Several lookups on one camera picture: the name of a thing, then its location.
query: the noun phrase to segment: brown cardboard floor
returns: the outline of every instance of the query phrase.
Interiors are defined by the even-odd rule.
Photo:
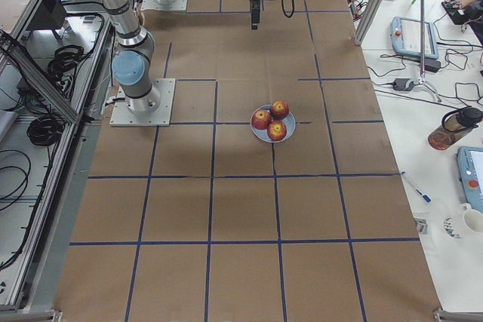
[[[438,307],[345,0],[146,12],[172,125],[102,126],[54,307],[66,322],[432,320]],[[290,7],[289,0],[285,6]],[[258,140],[258,106],[294,135]]]

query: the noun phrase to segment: plate of apples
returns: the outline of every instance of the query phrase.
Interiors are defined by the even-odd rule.
[[[250,121],[255,136],[267,143],[285,141],[295,131],[295,117],[290,112],[287,102],[277,100],[271,105],[255,110]]]

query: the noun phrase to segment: white table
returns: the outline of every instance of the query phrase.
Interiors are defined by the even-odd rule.
[[[419,19],[420,3],[411,5],[412,0],[383,0],[377,15],[369,29],[362,50],[368,66],[379,74],[390,69],[401,68],[397,59],[381,59],[381,54],[394,54],[389,38],[389,24],[393,17],[410,17]],[[441,6],[442,0],[425,0],[426,21],[434,21],[445,14]],[[472,30],[468,27],[465,33],[460,26],[455,26],[449,17],[436,23],[442,38],[464,39],[473,44],[480,44]],[[439,60],[444,65],[445,49],[438,47]],[[436,86],[439,93],[454,95],[454,83],[475,82],[483,91],[483,78],[479,71],[481,51],[469,54],[469,62],[464,71],[454,66],[441,69],[432,74],[426,73],[426,80]],[[462,58],[454,58],[462,63]],[[395,78],[415,78],[420,74],[419,64],[405,62],[406,70],[391,72],[378,78],[372,72],[372,81],[382,84],[392,82]],[[374,86],[376,90],[393,92],[391,87]],[[462,96],[475,96],[474,88],[463,86],[458,91]],[[403,93],[434,101],[434,96],[420,87],[410,93]],[[426,255],[429,270],[436,292],[445,311],[482,312],[483,311],[483,238],[460,240],[449,237],[443,229],[443,220],[457,214],[460,204],[466,202],[456,162],[456,152],[460,146],[483,147],[481,128],[465,136],[457,144],[446,151],[437,151],[429,146],[427,136],[441,123],[442,116],[451,111],[436,106],[400,97],[377,93],[385,125],[391,139],[395,158],[400,171],[406,171],[421,189],[430,196],[432,202],[427,204],[414,189],[405,182],[405,190],[411,209],[415,216],[427,219],[428,234],[421,235],[421,243]],[[444,100],[446,104],[464,107],[456,101]]]

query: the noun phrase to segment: blue joint cap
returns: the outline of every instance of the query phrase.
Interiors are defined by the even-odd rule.
[[[112,61],[112,73],[123,86],[132,86],[139,82],[145,71],[143,58],[133,51],[124,51]]]

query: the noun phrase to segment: red button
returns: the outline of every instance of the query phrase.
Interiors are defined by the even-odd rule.
[[[476,189],[479,187],[479,183],[477,180],[470,180],[468,181],[468,186],[471,188],[471,189]]]

